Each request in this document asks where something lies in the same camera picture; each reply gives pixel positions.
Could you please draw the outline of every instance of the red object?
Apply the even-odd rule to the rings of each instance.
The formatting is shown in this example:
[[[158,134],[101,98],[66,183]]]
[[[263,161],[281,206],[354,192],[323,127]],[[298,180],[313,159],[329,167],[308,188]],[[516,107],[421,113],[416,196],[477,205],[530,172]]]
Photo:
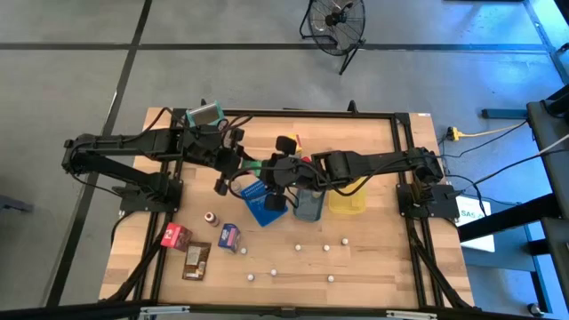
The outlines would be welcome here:
[[[162,237],[162,246],[180,250],[185,252],[188,250],[189,240],[192,237],[192,232],[183,226],[177,225],[175,223],[168,223],[166,226],[166,231]]]

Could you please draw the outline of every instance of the blue box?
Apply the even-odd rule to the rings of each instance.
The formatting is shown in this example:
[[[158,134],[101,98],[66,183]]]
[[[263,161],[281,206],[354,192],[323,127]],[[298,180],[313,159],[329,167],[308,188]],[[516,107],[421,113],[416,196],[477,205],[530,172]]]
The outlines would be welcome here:
[[[223,225],[220,241],[217,245],[220,248],[228,249],[235,253],[239,247],[239,240],[241,240],[241,232],[239,231],[239,228],[234,224],[226,223]]]

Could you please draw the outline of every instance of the gray floor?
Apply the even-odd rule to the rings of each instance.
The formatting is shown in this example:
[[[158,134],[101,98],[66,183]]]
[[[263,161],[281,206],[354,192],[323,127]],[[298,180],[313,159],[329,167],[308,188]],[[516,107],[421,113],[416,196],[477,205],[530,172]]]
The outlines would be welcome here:
[[[142,42],[300,43],[305,3],[155,1]],[[552,43],[569,41],[553,1],[532,3]],[[142,5],[141,0],[4,0],[0,42],[129,43]],[[522,4],[370,0],[366,6],[368,44],[541,43]],[[124,58],[123,51],[0,50],[0,194],[36,206],[31,213],[0,214],[0,309],[43,304],[79,190],[60,168],[62,144],[82,132],[100,132]],[[480,109],[522,108],[563,85],[544,52],[361,51],[342,77],[340,64],[320,51],[138,52],[114,132],[138,132],[147,107],[191,108],[201,98],[218,100],[224,108],[314,110],[343,110],[353,99],[362,110],[429,112],[439,135],[449,125],[478,132],[516,123],[486,121],[478,117]],[[447,143],[446,152],[458,154],[479,143]],[[449,167],[474,179],[535,152],[525,127],[449,160]],[[100,184],[113,181],[100,179]],[[526,201],[550,189],[541,163],[533,161],[486,182],[481,191]],[[62,303],[96,301],[117,204],[95,193]],[[475,301],[484,309],[526,314],[525,304],[535,301],[525,273],[469,267],[469,274]],[[522,293],[515,293],[519,288]],[[555,316],[566,316],[563,298],[559,293],[554,298]]]

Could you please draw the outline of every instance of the black metal frame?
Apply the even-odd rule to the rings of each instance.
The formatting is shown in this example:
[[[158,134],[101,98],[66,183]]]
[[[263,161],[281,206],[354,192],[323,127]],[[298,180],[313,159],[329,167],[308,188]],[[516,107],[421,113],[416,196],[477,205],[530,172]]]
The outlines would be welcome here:
[[[324,117],[324,118],[364,118],[364,119],[384,119],[389,120],[391,125],[391,133],[394,140],[395,151],[401,151],[401,140],[399,138],[399,124],[401,124],[405,131],[405,140],[407,148],[412,148],[413,143],[413,132],[411,130],[411,123],[409,119],[409,114],[406,113],[360,113],[357,111],[355,104],[350,102],[349,112],[316,112],[316,111],[299,111],[299,110],[287,110],[287,111],[267,111],[267,110],[226,110],[225,114],[227,116],[240,116],[243,114],[253,115],[253,116],[286,116],[286,117]],[[177,115],[183,114],[185,109],[175,109],[174,112]],[[177,161],[174,170],[174,178],[180,178],[182,161]],[[403,172],[399,174],[399,183],[406,183],[406,177]],[[172,221],[174,212],[167,212],[164,217],[164,224]],[[156,231],[157,223],[157,212],[152,212],[148,223],[146,243],[144,246],[145,252],[150,250],[149,243],[150,239],[154,238],[154,232]],[[425,245],[421,243],[418,238],[417,231],[414,226],[414,220],[406,217],[405,226],[407,229],[407,235],[410,245],[411,263],[413,266],[413,276],[415,279],[415,287],[417,290],[417,301],[419,307],[413,310],[389,310],[385,308],[296,308],[296,307],[258,307],[258,306],[214,306],[214,305],[189,305],[186,310],[191,310],[192,312],[203,312],[203,313],[237,313],[237,314],[256,314],[256,315],[275,315],[283,317],[292,316],[395,316],[396,312],[400,311],[412,311],[412,312],[422,312],[422,313],[436,313],[440,319],[454,319],[454,318],[465,318],[465,319],[486,319],[486,318],[496,318],[496,319],[527,319],[527,317],[511,316],[511,315],[501,315],[487,313],[479,310],[478,308],[472,308],[467,305],[463,300],[461,300],[458,293],[456,293],[451,285],[445,280],[443,274],[438,270],[435,262],[434,248],[432,245],[432,238],[429,232],[429,222],[426,219],[421,219],[421,229],[425,241]],[[140,279],[136,284],[134,301],[132,302],[122,302],[122,301],[103,301],[99,304],[88,304],[79,306],[67,306],[57,308],[40,308],[40,309],[24,309],[24,310],[13,310],[4,313],[0,313],[3,318],[11,318],[11,316],[21,318],[26,316],[27,318],[66,318],[65,316],[71,316],[78,318],[82,315],[83,318],[103,318],[108,316],[115,310],[120,315],[124,315],[125,312],[130,312],[126,315],[130,318],[134,318],[137,315],[137,310],[140,313],[140,308],[148,306],[157,306],[158,295],[160,290],[160,284],[162,280],[162,274],[164,271],[165,264],[165,254],[166,250],[164,247],[160,249],[156,260],[156,270],[154,274],[154,279],[151,287],[150,300],[137,300],[141,296],[141,288],[145,281],[146,272],[140,273]],[[421,263],[425,263],[429,272],[431,274],[431,281],[433,283],[434,297],[435,297],[435,307],[430,307],[427,304],[427,299],[425,295],[425,288],[421,274]],[[445,292],[446,297],[451,301],[453,308],[444,308],[442,291]]]

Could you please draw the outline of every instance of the wooden table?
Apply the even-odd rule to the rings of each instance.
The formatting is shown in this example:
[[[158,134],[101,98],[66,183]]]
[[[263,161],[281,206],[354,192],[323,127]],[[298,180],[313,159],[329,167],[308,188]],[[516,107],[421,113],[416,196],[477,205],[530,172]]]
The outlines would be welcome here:
[[[150,108],[146,124],[159,108]],[[438,152],[433,123],[428,114],[410,114],[413,139],[418,147]],[[156,128],[168,127],[162,115]],[[242,144],[256,158],[275,152],[278,135],[298,133],[303,154],[326,150],[354,150],[360,154],[392,152],[389,121],[381,119],[255,117],[244,125]],[[405,136],[400,130],[403,149]],[[139,156],[134,167],[159,171],[159,163]],[[289,210],[261,228],[242,200],[219,196],[213,184],[219,174],[212,169],[184,164],[183,199],[174,222],[194,232],[193,241],[210,242],[204,281],[182,280],[185,253],[168,250],[160,288],[160,303],[194,303],[297,307],[417,308],[413,267],[405,221],[398,214],[396,174],[372,178],[366,185],[366,211],[358,215],[334,214],[327,208],[318,222],[296,220]],[[252,182],[254,177],[247,177]],[[222,223],[234,223],[242,232],[241,246],[248,253],[231,254],[217,246],[221,227],[213,228],[204,214],[215,212]],[[100,297],[114,293],[140,260],[148,225],[148,212],[136,212],[118,227],[108,260]],[[472,304],[464,259],[456,228],[448,221],[431,219],[437,265],[460,296]],[[349,239],[348,246],[341,239]],[[296,252],[295,244],[302,250]],[[322,247],[329,244],[331,250]],[[272,268],[276,277],[269,273]],[[255,274],[253,282],[248,274]],[[429,272],[422,266],[428,302],[432,305]],[[154,264],[148,269],[143,297],[149,297]],[[328,275],[335,281],[329,284]]]

